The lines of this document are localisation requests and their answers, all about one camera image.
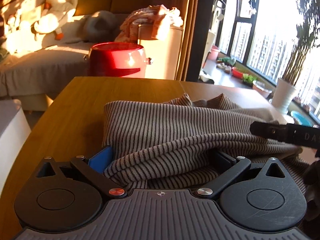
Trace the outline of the striped grey white garment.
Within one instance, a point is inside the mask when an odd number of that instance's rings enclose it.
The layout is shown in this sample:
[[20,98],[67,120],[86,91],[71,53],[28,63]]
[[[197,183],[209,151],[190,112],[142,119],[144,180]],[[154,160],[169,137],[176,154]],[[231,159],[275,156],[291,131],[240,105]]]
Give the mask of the striped grey white garment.
[[113,101],[104,115],[103,146],[114,155],[104,176],[127,191],[204,185],[218,176],[210,157],[219,151],[254,163],[278,158],[306,191],[302,149],[249,130],[255,121],[276,123],[268,109],[241,108],[225,94],[197,101],[184,94],[165,103]]

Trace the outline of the pile of pink clothes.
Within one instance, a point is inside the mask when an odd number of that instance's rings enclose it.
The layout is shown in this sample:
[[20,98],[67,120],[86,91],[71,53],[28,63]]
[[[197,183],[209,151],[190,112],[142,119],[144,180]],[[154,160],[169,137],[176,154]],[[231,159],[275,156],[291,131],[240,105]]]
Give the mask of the pile of pink clothes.
[[169,10],[164,5],[150,5],[129,14],[120,26],[120,33],[114,41],[137,43],[141,24],[151,24],[151,38],[163,40],[168,35],[170,27],[181,27],[183,20],[176,7]]

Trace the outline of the blue basin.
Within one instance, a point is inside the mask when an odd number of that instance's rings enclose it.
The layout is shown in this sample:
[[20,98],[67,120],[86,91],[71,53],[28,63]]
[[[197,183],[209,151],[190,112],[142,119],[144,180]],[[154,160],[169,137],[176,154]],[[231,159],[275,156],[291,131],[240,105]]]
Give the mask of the blue basin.
[[310,121],[308,121],[307,118],[302,114],[300,114],[298,111],[291,111],[290,115],[293,117],[295,124],[309,126],[309,127],[313,126],[313,124]]

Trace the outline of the white plant pot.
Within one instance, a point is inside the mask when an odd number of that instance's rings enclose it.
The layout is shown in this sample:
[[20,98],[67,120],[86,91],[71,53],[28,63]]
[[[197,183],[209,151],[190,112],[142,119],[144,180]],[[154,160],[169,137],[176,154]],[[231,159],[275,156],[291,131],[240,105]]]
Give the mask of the white plant pot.
[[288,107],[293,100],[295,93],[295,86],[282,78],[278,78],[276,90],[271,101],[272,106],[280,113],[287,114]]

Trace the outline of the white basin with soil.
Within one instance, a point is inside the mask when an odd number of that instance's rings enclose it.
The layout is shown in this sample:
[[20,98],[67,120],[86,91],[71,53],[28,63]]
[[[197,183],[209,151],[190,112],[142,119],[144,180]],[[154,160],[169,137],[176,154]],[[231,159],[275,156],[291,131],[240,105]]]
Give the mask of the white basin with soil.
[[253,81],[253,89],[256,90],[264,98],[268,98],[269,95],[272,93],[271,89],[266,88],[265,84],[258,80]]

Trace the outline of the green leafy plants tray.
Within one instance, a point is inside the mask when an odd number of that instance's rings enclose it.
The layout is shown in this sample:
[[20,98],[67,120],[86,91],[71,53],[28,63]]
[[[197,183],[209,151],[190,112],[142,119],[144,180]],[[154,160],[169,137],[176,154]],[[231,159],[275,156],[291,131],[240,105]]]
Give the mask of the green leafy plants tray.
[[242,83],[248,87],[253,87],[253,81],[257,80],[257,77],[244,73],[242,75]]

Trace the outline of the red plastic basin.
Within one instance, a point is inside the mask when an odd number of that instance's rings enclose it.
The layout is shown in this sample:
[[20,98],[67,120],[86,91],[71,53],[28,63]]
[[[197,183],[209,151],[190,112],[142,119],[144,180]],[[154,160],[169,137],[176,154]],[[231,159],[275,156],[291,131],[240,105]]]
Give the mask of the red plastic basin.
[[233,75],[235,78],[242,80],[243,74],[244,74],[244,73],[243,73],[240,69],[238,69],[238,68],[236,68],[236,67],[233,67],[233,68],[232,68],[232,75]]

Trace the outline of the red round stool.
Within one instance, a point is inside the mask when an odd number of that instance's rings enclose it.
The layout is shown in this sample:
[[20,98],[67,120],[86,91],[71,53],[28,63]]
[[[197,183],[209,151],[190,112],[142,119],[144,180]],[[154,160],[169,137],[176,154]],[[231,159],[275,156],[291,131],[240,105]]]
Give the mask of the red round stool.
[[144,78],[153,59],[135,43],[105,42],[93,45],[84,56],[88,76]]

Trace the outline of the pink plastic basin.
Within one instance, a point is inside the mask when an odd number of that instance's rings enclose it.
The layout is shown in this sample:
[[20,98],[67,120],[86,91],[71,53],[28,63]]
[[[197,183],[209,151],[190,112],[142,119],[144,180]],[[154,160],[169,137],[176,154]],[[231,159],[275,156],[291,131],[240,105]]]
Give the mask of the pink plastic basin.
[[212,45],[208,59],[211,61],[216,61],[219,55],[219,52],[220,52],[220,49],[216,45]]

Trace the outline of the sofa with grey cover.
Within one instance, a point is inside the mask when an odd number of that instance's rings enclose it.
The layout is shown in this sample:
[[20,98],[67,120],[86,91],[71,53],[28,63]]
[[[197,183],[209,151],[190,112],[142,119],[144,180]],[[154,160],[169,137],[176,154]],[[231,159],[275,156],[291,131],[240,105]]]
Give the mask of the sofa with grey cover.
[[87,18],[97,11],[115,14],[120,25],[133,11],[147,7],[151,0],[78,0],[72,19],[62,26],[63,39],[56,40],[55,33],[37,34],[37,19],[23,18],[20,28],[7,35],[4,46],[8,55],[1,61],[1,99],[18,99],[28,111],[44,111],[74,77],[85,76],[88,64],[84,56],[100,42],[89,42],[83,37]]

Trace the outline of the white cabinet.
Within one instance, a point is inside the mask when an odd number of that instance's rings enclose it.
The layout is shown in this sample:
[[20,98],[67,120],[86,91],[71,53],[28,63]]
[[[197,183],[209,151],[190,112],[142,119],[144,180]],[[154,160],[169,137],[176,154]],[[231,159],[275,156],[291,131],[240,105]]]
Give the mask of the white cabinet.
[[183,29],[171,26],[163,40],[151,37],[152,25],[141,24],[138,28],[138,44],[144,47],[147,65],[145,77],[148,79],[174,80],[178,67]]

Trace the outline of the grey round cushion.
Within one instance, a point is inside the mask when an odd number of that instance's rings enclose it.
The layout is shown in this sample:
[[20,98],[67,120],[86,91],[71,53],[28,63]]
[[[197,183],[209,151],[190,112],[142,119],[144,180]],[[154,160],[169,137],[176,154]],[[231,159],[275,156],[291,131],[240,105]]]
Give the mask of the grey round cushion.
[[89,16],[83,27],[83,37],[89,42],[102,42],[113,37],[118,25],[115,14],[110,11],[97,11]]

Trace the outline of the tall bamboo plant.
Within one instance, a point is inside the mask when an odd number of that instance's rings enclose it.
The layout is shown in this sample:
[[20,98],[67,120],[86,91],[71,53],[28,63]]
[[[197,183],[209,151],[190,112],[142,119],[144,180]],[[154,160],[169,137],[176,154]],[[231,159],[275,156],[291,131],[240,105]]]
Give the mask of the tall bamboo plant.
[[296,0],[302,17],[296,25],[296,41],[282,79],[295,86],[312,48],[319,47],[319,0]]

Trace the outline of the white goose plush toy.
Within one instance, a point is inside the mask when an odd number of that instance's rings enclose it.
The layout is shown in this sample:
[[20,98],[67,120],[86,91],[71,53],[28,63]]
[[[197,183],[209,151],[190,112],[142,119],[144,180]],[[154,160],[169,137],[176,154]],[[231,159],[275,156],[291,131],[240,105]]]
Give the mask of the white goose plush toy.
[[76,11],[78,0],[45,0],[41,18],[34,23],[37,34],[55,33],[55,39],[63,39],[62,26],[69,22]]

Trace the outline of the beige curtain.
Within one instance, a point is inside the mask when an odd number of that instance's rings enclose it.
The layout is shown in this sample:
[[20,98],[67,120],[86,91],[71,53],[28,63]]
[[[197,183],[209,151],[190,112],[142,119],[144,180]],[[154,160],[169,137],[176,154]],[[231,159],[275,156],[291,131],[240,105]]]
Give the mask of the beige curtain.
[[180,16],[183,19],[182,41],[176,70],[176,80],[185,81],[189,68],[198,0],[172,0],[172,6],[180,10]]

